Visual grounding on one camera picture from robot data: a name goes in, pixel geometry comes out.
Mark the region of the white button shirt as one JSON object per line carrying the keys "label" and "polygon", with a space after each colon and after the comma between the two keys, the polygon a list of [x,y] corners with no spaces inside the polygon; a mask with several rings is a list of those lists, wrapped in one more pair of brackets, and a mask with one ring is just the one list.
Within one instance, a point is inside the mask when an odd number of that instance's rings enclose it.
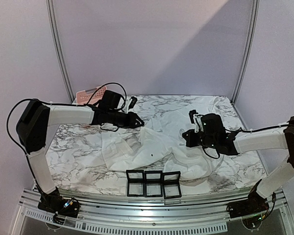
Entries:
{"label": "white button shirt", "polygon": [[163,171],[180,171],[181,180],[197,180],[229,171],[232,160],[213,149],[186,147],[182,133],[193,129],[188,113],[197,110],[235,118],[225,96],[144,96],[133,111],[145,122],[138,129],[101,133],[102,163],[110,171],[125,172],[163,162]]}

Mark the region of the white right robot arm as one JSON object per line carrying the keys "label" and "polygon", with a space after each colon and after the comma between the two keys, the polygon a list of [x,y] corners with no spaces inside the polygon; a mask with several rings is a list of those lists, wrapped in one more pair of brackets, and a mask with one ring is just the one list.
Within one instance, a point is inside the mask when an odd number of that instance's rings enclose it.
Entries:
{"label": "white right robot arm", "polygon": [[226,210],[231,218],[243,217],[265,211],[257,218],[263,221],[271,213],[267,198],[275,203],[275,191],[294,177],[294,116],[289,121],[257,130],[228,131],[217,114],[200,115],[195,110],[189,112],[195,128],[182,134],[187,147],[202,150],[214,149],[218,156],[237,156],[242,153],[264,149],[286,149],[283,163],[267,177],[259,180],[251,189],[247,199],[232,202]]}

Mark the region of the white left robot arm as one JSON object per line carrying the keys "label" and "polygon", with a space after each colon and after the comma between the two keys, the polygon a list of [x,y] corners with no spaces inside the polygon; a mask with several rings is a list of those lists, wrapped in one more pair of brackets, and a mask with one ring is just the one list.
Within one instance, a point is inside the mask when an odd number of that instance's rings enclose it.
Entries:
{"label": "white left robot arm", "polygon": [[135,129],[144,126],[144,121],[130,111],[137,102],[131,97],[129,102],[119,106],[121,94],[106,90],[102,98],[94,104],[49,104],[38,99],[30,99],[17,125],[16,132],[24,148],[26,160],[41,195],[38,209],[50,212],[53,218],[77,218],[80,203],[77,199],[65,199],[60,195],[51,177],[46,159],[47,130],[62,124],[112,124],[117,128]]}

